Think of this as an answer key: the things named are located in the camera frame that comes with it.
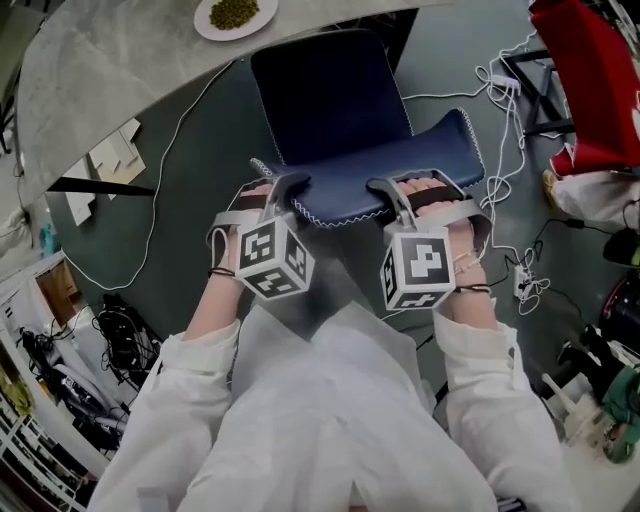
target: navy blue chair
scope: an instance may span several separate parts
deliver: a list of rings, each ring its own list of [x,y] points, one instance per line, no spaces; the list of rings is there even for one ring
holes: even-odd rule
[[[296,209],[323,227],[375,217],[387,206],[373,177],[436,168],[464,188],[484,178],[466,112],[454,109],[414,135],[380,38],[341,30],[257,52],[251,68],[280,162],[252,162],[265,175],[301,171],[310,185]]]

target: white table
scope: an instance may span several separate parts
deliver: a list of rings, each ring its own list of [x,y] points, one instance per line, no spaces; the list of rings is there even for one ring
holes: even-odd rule
[[[310,30],[448,0],[280,0],[238,41],[193,27],[199,0],[67,0],[25,55],[18,134],[31,201],[129,119],[227,62]]]

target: red chair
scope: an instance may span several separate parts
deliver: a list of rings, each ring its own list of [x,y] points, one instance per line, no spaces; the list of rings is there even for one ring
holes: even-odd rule
[[[576,130],[576,144],[551,158],[556,174],[640,165],[640,80],[622,36],[579,0],[536,0],[530,11]]]

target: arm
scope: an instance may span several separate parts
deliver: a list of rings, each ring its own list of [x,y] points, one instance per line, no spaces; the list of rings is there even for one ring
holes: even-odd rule
[[[449,237],[454,258],[472,251],[468,221],[449,226]],[[474,260],[470,255],[456,266],[466,268]],[[482,267],[472,265],[456,284],[486,284]],[[551,419],[522,368],[516,331],[496,321],[489,295],[452,294],[443,310],[434,312],[434,323],[445,354],[452,439],[496,495],[520,498],[532,511],[579,510]]]
[[[230,237],[231,257],[235,242]],[[165,341],[90,511],[177,509],[231,403],[226,379],[240,330],[242,290],[234,279],[214,274],[186,333]]]

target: wrist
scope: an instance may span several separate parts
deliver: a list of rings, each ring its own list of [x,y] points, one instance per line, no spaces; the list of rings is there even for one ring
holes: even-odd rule
[[[456,276],[456,286],[469,286],[472,284],[487,284],[487,276],[480,263],[476,263]]]
[[[244,283],[232,276],[224,276],[221,274],[211,274],[207,288],[216,290],[216,293],[229,294],[230,299],[239,299],[244,291]]]

